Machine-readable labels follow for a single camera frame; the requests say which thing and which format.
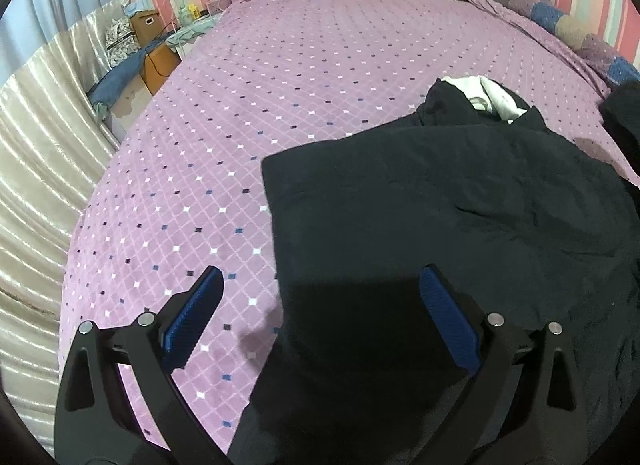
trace silver bolt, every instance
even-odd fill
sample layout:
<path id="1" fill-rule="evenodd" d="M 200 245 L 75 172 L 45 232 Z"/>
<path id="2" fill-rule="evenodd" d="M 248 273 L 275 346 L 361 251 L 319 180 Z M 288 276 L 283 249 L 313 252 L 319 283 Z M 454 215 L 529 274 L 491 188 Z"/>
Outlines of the silver bolt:
<path id="1" fill-rule="evenodd" d="M 94 329 L 94 323 L 91 322 L 90 320 L 86 320 L 84 321 L 80 327 L 78 328 L 78 331 L 82 334 L 82 335 L 86 335 L 87 333 L 89 333 L 92 329 Z"/>
<path id="2" fill-rule="evenodd" d="M 554 335 L 559 335 L 562 333 L 562 326 L 558 322 L 550 322 L 549 331 Z"/>
<path id="3" fill-rule="evenodd" d="M 143 313 L 140 317 L 138 317 L 138 324 L 140 324 L 140 326 L 149 326 L 155 320 L 156 320 L 156 316 L 152 314 L 150 311 L 147 311 Z"/>
<path id="4" fill-rule="evenodd" d="M 486 316 L 486 320 L 491 326 L 495 326 L 496 328 L 504 324 L 504 317 L 499 313 L 490 313 Z"/>

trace patchwork blanket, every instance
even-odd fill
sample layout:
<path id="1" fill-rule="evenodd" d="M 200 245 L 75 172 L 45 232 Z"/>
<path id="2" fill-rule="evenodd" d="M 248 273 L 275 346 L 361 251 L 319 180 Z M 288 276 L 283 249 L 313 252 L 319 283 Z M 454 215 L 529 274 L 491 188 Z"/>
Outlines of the patchwork blanket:
<path id="1" fill-rule="evenodd" d="M 640 80 L 640 72 L 611 45 L 549 0 L 495 0 L 556 36 L 612 87 Z"/>

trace brown storage box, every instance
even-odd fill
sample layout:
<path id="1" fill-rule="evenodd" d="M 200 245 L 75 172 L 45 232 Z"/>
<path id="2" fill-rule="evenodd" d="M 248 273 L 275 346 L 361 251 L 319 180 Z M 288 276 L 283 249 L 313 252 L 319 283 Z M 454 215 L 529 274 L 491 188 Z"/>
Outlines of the brown storage box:
<path id="1" fill-rule="evenodd" d="M 157 10 L 136 12 L 133 17 L 129 19 L 129 22 L 138 37 L 140 48 L 144 48 L 157 36 L 162 34 L 164 30 L 162 21 L 160 21 L 160 14 Z"/>
<path id="2" fill-rule="evenodd" d="M 151 95 L 158 93 L 164 81 L 171 72 L 180 64 L 180 57 L 169 50 L 166 44 L 158 46 L 151 54 L 145 57 L 145 65 L 142 68 L 142 80 L 149 88 Z"/>

